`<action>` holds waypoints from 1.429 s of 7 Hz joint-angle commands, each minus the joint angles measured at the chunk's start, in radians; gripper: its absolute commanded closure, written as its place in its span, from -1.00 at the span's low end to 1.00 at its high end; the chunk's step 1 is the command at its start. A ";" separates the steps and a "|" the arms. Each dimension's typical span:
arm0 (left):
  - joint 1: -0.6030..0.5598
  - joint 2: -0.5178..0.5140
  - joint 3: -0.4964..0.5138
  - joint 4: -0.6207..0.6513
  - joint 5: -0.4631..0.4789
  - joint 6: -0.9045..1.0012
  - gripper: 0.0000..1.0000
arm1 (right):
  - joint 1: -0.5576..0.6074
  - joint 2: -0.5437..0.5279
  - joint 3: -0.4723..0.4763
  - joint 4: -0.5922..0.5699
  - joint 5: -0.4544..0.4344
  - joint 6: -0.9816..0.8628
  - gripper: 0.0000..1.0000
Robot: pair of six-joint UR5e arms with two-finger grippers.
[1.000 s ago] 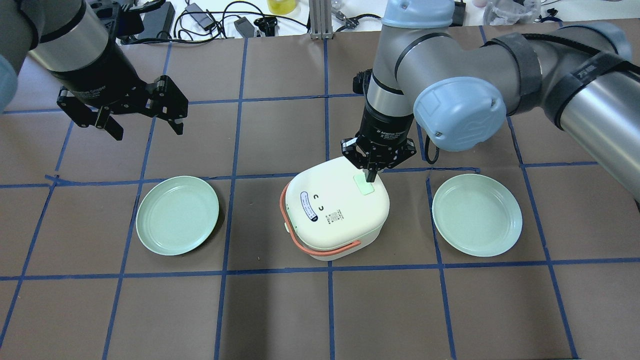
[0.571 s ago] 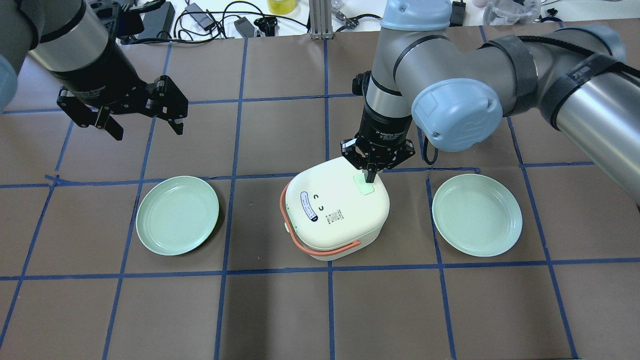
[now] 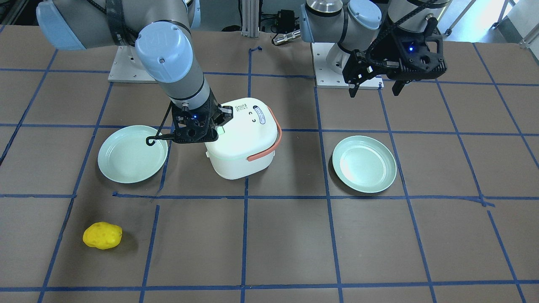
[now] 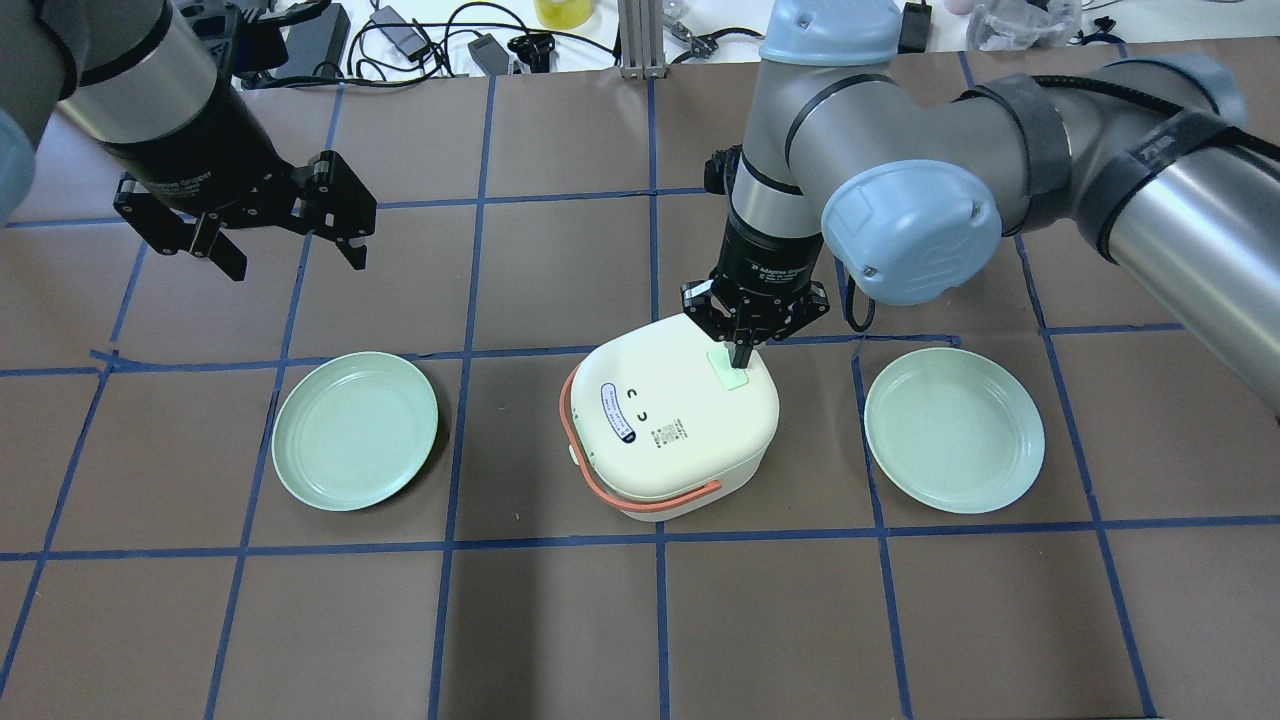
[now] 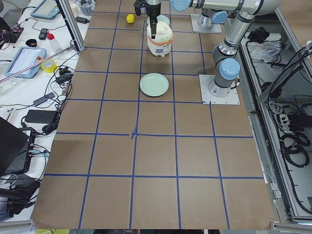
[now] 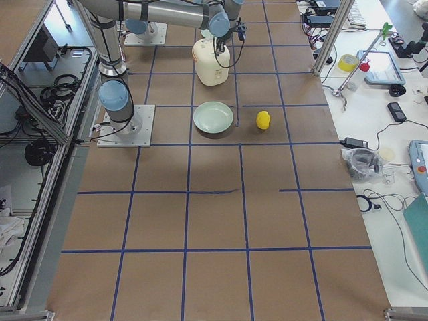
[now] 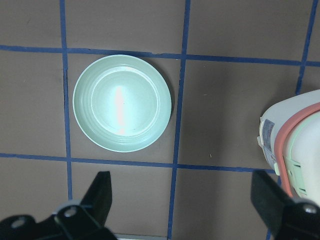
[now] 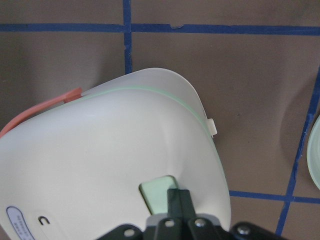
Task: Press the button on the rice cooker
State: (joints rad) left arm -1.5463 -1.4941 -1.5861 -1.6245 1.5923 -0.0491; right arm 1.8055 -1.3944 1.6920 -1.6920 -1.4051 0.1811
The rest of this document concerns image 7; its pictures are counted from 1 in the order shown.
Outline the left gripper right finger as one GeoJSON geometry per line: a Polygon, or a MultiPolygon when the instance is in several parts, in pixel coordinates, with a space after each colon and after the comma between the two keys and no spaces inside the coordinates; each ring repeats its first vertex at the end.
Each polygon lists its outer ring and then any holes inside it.
{"type": "Polygon", "coordinates": [[[250,200],[270,230],[280,230],[285,211],[294,201],[264,170],[255,170],[251,178],[250,200]]]}

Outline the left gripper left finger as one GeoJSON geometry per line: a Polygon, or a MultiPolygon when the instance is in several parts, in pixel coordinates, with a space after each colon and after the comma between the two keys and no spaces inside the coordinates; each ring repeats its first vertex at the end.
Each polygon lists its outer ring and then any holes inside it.
{"type": "Polygon", "coordinates": [[[109,171],[99,171],[80,201],[80,205],[104,226],[112,206],[112,181],[109,171]]]}

